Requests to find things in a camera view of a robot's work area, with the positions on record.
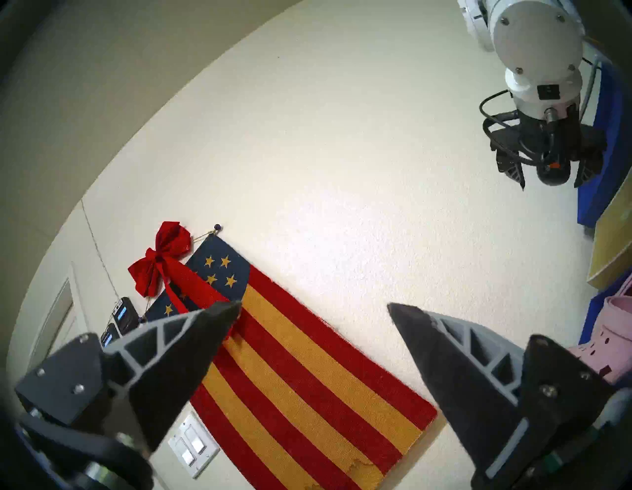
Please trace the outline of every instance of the light switch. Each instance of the light switch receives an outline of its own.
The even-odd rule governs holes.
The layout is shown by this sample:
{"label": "light switch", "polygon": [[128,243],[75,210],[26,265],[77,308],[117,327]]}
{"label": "light switch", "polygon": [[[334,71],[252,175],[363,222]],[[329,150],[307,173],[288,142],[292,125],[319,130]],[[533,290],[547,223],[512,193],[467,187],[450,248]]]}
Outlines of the light switch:
{"label": "light switch", "polygon": [[185,436],[191,443],[193,450],[196,454],[202,454],[203,450],[206,449],[206,445],[202,442],[202,440],[198,437],[197,432],[193,427],[187,428],[185,430]]}
{"label": "light switch", "polygon": [[195,461],[195,456],[191,454],[191,451],[189,451],[189,448],[182,440],[182,438],[180,438],[176,443],[176,449],[178,450],[178,453],[182,456],[182,459],[185,461],[186,465],[191,466]]}
{"label": "light switch", "polygon": [[192,478],[197,478],[219,452],[219,446],[195,411],[189,413],[178,426],[176,433],[169,439],[169,447]]}

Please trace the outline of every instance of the pink crocs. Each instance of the pink crocs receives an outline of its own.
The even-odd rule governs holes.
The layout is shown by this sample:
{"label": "pink crocs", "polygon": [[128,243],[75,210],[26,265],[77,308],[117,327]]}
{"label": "pink crocs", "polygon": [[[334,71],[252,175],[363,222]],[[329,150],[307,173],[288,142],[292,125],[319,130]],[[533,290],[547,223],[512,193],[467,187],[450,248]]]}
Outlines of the pink crocs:
{"label": "pink crocs", "polygon": [[605,299],[590,341],[569,349],[612,384],[632,369],[632,297],[624,296],[631,285],[632,276]]}

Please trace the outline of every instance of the flag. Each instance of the flag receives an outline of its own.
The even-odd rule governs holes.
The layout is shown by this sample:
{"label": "flag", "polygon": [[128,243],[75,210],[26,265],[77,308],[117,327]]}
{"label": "flag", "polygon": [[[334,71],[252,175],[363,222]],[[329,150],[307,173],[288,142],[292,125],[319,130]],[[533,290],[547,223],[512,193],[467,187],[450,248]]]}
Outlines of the flag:
{"label": "flag", "polygon": [[[191,404],[256,489],[376,488],[435,408],[226,242],[186,263],[242,313]],[[172,285],[189,310],[198,307]],[[176,315],[165,291],[149,321]]]}

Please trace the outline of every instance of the red bow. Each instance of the red bow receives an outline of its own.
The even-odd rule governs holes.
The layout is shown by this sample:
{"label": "red bow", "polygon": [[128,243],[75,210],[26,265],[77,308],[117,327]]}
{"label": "red bow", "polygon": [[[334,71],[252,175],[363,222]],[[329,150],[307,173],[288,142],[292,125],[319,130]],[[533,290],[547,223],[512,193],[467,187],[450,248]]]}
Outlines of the red bow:
{"label": "red bow", "polygon": [[178,221],[163,221],[156,233],[156,249],[148,248],[145,257],[127,269],[136,281],[136,291],[144,297],[156,296],[159,276],[162,276],[169,299],[179,313],[186,313],[188,309],[171,289],[170,282],[176,284],[200,308],[208,308],[215,301],[225,300],[200,276],[178,262],[177,258],[190,250],[191,234]]}

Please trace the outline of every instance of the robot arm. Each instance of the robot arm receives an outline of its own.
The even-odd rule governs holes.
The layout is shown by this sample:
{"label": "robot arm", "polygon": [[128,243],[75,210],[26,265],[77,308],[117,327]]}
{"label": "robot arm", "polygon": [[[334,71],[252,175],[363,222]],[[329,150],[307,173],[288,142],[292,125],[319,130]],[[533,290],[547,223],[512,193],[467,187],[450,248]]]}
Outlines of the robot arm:
{"label": "robot arm", "polygon": [[[459,0],[469,32],[506,66],[507,89],[481,104],[483,130],[496,151],[499,171],[522,188],[522,164],[559,185],[579,161],[575,187],[601,172],[605,135],[580,121],[583,27],[569,1]],[[516,110],[490,116],[485,102],[506,92]],[[508,121],[518,119],[517,125]],[[502,129],[490,131],[499,124]]]}

